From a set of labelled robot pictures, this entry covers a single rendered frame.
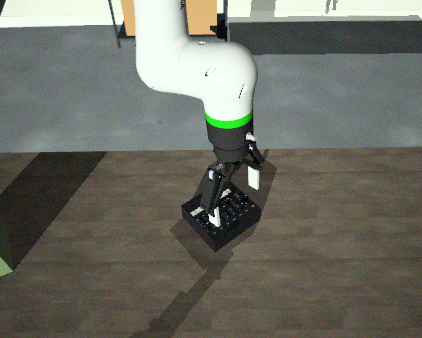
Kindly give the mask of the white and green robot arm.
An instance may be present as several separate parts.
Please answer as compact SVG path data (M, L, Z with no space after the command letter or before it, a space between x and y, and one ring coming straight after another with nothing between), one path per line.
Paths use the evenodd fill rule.
M136 67L143 82L201 99L215 147L233 150L256 141L258 68L251 52L236 42L192 39L186 0L134 0L134 12Z

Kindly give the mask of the black lighting desk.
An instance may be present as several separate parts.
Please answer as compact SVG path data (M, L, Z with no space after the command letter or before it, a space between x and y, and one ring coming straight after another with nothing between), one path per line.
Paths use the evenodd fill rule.
M220 201L220 226L209 220L200 207L202 193L181 205L182 217L214 251L218 251L260 220L261 208L231 181L227 182Z

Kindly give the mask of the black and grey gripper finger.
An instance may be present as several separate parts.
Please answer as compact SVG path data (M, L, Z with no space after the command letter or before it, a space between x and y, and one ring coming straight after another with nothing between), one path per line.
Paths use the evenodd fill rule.
M254 159L253 162L244 158L239 162L248 165L249 185L255 189L259 189L259 171L262 170L260 164L264 163L264 158L256 147L256 141L249 142L249 153Z
M219 209L217 207L227 182L231 180L237 164L233 163L227 177L221 174L221 164L206 171L206 182L200 202L200 207L209 213L211 223L220 226Z

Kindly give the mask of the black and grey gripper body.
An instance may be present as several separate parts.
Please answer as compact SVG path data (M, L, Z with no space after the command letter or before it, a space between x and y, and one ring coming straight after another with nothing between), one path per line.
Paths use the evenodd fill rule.
M221 164L221 171L225 174L228 174L230 167L233 163L237 164L236 170L241 168L242 163L239 162L240 160L244 159L249 153L249 143L241 148L233 149L233 150L226 150L215 147L213 145L214 154L217 158L217 165ZM237 161L237 162L230 162L230 161ZM234 173L236 172L234 171ZM233 174L234 174L233 173Z

